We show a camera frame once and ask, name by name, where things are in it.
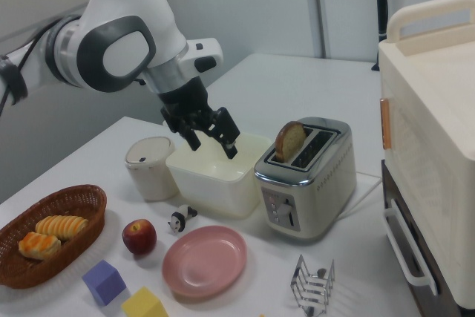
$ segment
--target white handle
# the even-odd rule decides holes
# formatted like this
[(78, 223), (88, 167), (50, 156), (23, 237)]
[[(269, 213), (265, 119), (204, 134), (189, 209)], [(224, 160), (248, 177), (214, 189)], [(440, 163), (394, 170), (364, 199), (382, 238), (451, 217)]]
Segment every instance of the white handle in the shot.
[(387, 41), (399, 41), (401, 29), (411, 22), (465, 9), (470, 10), (470, 23), (475, 23), (475, 0), (431, 0), (403, 7), (387, 23)]
[[(399, 245), (397, 244), (396, 239), (394, 238), (393, 231), (391, 230), (391, 227), (389, 226), (389, 223), (386, 220), (386, 218), (389, 217), (395, 217), (399, 225), (401, 226), (401, 229), (407, 241), (409, 242), (410, 248), (413, 250), (413, 254), (416, 257), (417, 263), (421, 267), (424, 276), (417, 277), (410, 272), (409, 267), (406, 264), (406, 260), (404, 259), (404, 256), (402, 256), (402, 252), (399, 248)], [(434, 281), (432, 274), (430, 274), (430, 270), (427, 264), (425, 263), (424, 258), (422, 257), (417, 243), (411, 235), (410, 230), (407, 227), (407, 224), (404, 221), (404, 218), (402, 217), (402, 214), (399, 211), (399, 208), (396, 205), (396, 202), (394, 202), (394, 200), (391, 200), (391, 207), (383, 211), (383, 222), (384, 227), (386, 228), (387, 237), (389, 238), (391, 245), (393, 246), (394, 252), (396, 254), (396, 257), (398, 258), (399, 264), (401, 265), (402, 272), (404, 273), (407, 282), (409, 282), (409, 284), (413, 286), (429, 286), (432, 290), (432, 293), (434, 295), (437, 295), (436, 282)]]

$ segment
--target toy panda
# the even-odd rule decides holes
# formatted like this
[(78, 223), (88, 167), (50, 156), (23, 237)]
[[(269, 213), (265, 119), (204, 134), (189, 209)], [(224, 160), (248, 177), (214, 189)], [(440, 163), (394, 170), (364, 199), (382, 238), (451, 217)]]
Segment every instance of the toy panda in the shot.
[(185, 229), (186, 221), (189, 218), (196, 217), (197, 214), (198, 212), (195, 209), (183, 204), (182, 206), (178, 207), (178, 210), (171, 215), (171, 219), (168, 224), (170, 225), (170, 228), (173, 230), (173, 232), (182, 232)]

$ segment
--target white container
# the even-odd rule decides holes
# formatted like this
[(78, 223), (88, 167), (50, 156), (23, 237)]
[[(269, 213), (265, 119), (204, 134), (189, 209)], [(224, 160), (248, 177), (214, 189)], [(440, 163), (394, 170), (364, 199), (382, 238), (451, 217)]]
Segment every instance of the white container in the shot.
[(125, 167), (144, 200), (166, 200), (178, 193), (177, 184), (165, 164), (174, 149), (167, 137), (149, 137), (128, 150)]
[[(468, 22), (401, 37), (411, 22), (460, 10)], [(386, 166), (455, 302), (475, 309), (475, 0), (400, 10), (379, 50)]]
[(166, 160), (180, 193), (190, 205), (229, 217), (247, 217), (259, 203), (254, 164), (272, 141), (241, 133), (236, 140), (237, 154), (230, 160), (216, 140), (199, 131), (197, 135), (198, 150), (184, 143)]

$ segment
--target purple cube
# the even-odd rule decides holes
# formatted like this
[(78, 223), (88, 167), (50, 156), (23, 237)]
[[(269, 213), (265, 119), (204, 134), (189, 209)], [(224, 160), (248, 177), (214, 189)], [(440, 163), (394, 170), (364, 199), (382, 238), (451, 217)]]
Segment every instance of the purple cube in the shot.
[(107, 306), (126, 288), (117, 269), (104, 260), (85, 273), (82, 280), (97, 303), (104, 306)]

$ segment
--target pastry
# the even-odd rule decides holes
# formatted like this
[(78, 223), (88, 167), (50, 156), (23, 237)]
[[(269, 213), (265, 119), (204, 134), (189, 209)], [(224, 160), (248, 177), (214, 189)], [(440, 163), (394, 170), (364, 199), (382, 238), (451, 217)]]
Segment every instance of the pastry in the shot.
[(19, 241), (18, 249), (26, 258), (44, 260), (61, 249), (61, 241), (54, 235), (29, 232)]
[(288, 122), (275, 138), (275, 159), (279, 163), (288, 162), (301, 149), (306, 138), (301, 122)]
[(54, 235), (62, 241), (71, 239), (88, 225), (88, 220), (75, 215), (51, 215), (36, 224), (36, 232)]

